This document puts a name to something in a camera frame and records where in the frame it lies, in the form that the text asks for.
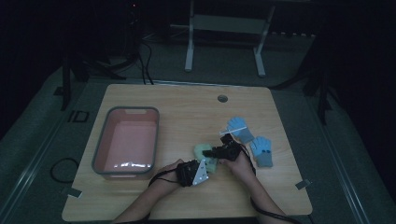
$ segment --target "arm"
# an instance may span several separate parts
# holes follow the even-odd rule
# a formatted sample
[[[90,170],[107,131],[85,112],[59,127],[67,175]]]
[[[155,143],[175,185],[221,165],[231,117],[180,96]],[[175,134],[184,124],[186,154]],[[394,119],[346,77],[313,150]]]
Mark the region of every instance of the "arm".
[[[240,153],[235,161],[222,159],[219,160],[219,162],[220,164],[225,164],[230,168],[233,175],[235,175],[236,178],[238,178],[247,188],[251,199],[261,210],[285,216],[285,213],[276,205],[268,192],[262,186],[262,183],[252,172],[248,160],[249,158],[244,153]],[[259,214],[258,220],[261,224],[289,223],[287,221],[268,217],[262,214]]]
[[[183,160],[178,160],[170,165],[167,165],[159,170],[158,173],[175,169],[177,168],[177,165],[182,162]],[[161,176],[161,178],[177,181],[175,172],[165,174]],[[164,198],[166,195],[172,193],[178,188],[180,188],[180,185],[177,183],[169,183],[162,179],[157,179],[145,191],[143,191],[143,193],[140,194],[139,197],[134,200],[134,202],[113,221],[113,223],[137,221],[143,219],[148,213],[150,213],[151,209],[160,199]]]

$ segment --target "round hole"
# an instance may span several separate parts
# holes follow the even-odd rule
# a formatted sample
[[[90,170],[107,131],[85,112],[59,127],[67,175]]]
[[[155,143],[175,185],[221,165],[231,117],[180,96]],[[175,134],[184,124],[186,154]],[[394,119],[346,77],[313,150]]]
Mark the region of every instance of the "round hole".
[[[226,95],[219,95],[218,100],[222,103],[226,103],[228,101],[228,97]]]

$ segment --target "green object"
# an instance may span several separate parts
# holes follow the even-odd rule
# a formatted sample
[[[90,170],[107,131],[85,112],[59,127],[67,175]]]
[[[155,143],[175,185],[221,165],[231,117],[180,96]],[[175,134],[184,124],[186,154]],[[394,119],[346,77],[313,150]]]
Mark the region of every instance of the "green object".
[[[194,148],[195,159],[198,161],[205,160],[206,170],[214,174],[218,166],[218,159],[205,157],[202,153],[204,150],[212,150],[212,146],[206,143],[196,145]]]

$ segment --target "dark floor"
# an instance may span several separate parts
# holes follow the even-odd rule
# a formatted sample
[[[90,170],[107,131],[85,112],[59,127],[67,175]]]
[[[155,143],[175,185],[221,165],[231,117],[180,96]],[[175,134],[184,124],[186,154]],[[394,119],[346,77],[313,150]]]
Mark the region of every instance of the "dark floor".
[[[184,32],[177,29],[174,41],[168,43],[155,35],[145,38],[152,49],[149,72],[155,84],[273,86],[296,74],[313,40],[304,36],[270,35],[262,54],[266,77],[257,76],[251,48],[215,47],[205,41],[198,42],[192,72],[186,73]],[[142,46],[140,51],[146,60],[149,49]],[[125,81],[94,73],[88,83],[73,81],[72,102],[64,112],[60,111],[62,97],[53,95],[62,85],[61,71],[49,77],[0,142],[0,217],[4,218],[1,223],[66,223],[62,211],[67,196],[62,191],[71,184],[54,181],[50,169],[64,158],[80,160],[106,86],[116,82],[143,84],[140,67],[137,63],[119,71],[120,76],[128,77]],[[307,187],[313,213],[310,217],[297,218],[302,223],[395,223],[395,204],[348,115],[329,97],[332,110],[327,111],[327,125],[323,126],[316,113],[318,97],[306,97],[302,92],[305,82],[301,80],[282,91],[272,91],[302,177],[313,182]],[[87,122],[68,121],[73,110],[89,112]],[[73,179],[76,167],[65,164],[62,171],[56,172],[62,179]],[[254,223],[254,220],[157,223]]]

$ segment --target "gray mat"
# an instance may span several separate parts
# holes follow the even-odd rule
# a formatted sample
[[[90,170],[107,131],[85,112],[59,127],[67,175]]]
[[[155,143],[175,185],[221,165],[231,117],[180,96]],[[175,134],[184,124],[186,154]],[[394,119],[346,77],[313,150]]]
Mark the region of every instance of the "gray mat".
[[[295,74],[310,43],[310,40],[306,41],[301,37],[270,36],[262,55],[268,74],[265,78],[257,77],[251,49],[244,48],[198,46],[194,55],[193,71],[185,73],[186,45],[150,44],[153,54],[149,71],[155,82],[167,80],[271,86]],[[148,49],[142,47],[142,55],[147,59]],[[139,64],[119,71],[119,74],[128,77],[124,83],[142,83]],[[62,220],[62,211],[66,196],[61,192],[71,184],[62,184],[51,179],[50,168],[63,158],[80,160],[106,86],[114,82],[106,77],[92,78],[84,85],[80,97],[73,95],[76,103],[71,109],[89,112],[88,121],[75,123],[67,122],[66,119],[62,123],[11,223],[65,223]],[[40,149],[53,123],[70,115],[70,111],[68,114],[59,111],[62,100],[52,96],[58,85],[60,76],[55,74],[0,143],[1,204],[12,191],[26,163]],[[317,98],[305,98],[301,91],[303,85],[304,81],[301,81],[283,91],[272,93],[301,174],[303,178],[313,182],[307,187],[314,208],[311,218],[314,223],[357,223],[334,170],[325,136],[312,113],[312,106],[315,106]],[[371,223],[394,223],[395,205],[371,164],[359,136],[342,108],[332,101],[330,103],[333,110],[327,112],[327,129],[361,198],[368,219]],[[76,173],[73,163],[62,163],[58,168],[56,175],[60,178],[73,178]],[[309,217],[297,218],[302,223],[312,223]],[[189,220],[186,223],[223,222],[255,223],[253,219]]]

